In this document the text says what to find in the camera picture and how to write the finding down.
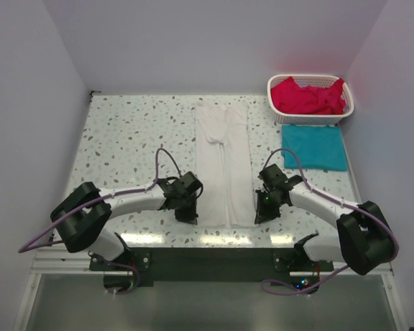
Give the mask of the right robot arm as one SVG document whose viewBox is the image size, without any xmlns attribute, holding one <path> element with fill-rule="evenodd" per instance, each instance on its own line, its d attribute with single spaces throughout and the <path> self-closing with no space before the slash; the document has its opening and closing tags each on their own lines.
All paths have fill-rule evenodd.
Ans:
<svg viewBox="0 0 414 331">
<path fill-rule="evenodd" d="M 298 269 L 308 271 L 321 261 L 339 262 L 365 275 L 397 256 L 397 240 L 377 204 L 345 202 L 299 175 L 287 177 L 275 164 L 264 166 L 259 178 L 263 188 L 256 191 L 255 224 L 280 217 L 281 207 L 288 205 L 311 213 L 337 231 L 334 237 L 315 232 L 295 243 L 291 264 Z"/>
</svg>

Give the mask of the white t shirt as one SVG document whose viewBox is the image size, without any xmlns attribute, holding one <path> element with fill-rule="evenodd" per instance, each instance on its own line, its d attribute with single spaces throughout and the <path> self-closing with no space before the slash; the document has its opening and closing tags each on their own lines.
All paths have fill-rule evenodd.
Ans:
<svg viewBox="0 0 414 331">
<path fill-rule="evenodd" d="M 255 226 L 253 173 L 246 108 L 195 108 L 196 175 L 204 186 L 197 200 L 199 225 Z"/>
</svg>

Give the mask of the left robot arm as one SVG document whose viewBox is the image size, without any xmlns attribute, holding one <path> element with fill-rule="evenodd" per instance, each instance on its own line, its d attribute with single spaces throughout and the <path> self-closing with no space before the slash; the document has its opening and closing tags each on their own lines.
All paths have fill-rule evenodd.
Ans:
<svg viewBox="0 0 414 331">
<path fill-rule="evenodd" d="M 85 182 L 51 212 L 50 220 L 69 253 L 92 252 L 113 270 L 123 270 L 129 262 L 128 246 L 119 234 L 105 229 L 109 220 L 172 210 L 178 222 L 196 225 L 197 199 L 203 191 L 204 185 L 192 172 L 120 190 L 99 189 Z"/>
</svg>

